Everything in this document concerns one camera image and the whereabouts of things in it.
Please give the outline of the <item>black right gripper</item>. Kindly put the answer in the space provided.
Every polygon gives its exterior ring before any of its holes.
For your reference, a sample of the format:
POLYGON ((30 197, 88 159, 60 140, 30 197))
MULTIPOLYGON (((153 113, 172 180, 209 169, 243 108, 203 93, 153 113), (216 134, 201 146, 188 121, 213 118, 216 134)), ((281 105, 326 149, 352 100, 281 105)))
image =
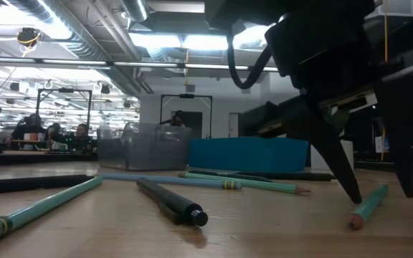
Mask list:
POLYGON ((338 135, 348 123, 351 110, 366 103, 365 92, 384 80, 413 73, 413 19, 394 17, 389 61, 379 60, 381 21, 361 30, 356 41, 335 42, 296 65, 290 73, 301 95, 278 105, 264 105, 242 113, 239 135, 308 141, 322 156, 349 198, 362 202, 359 185, 338 135))

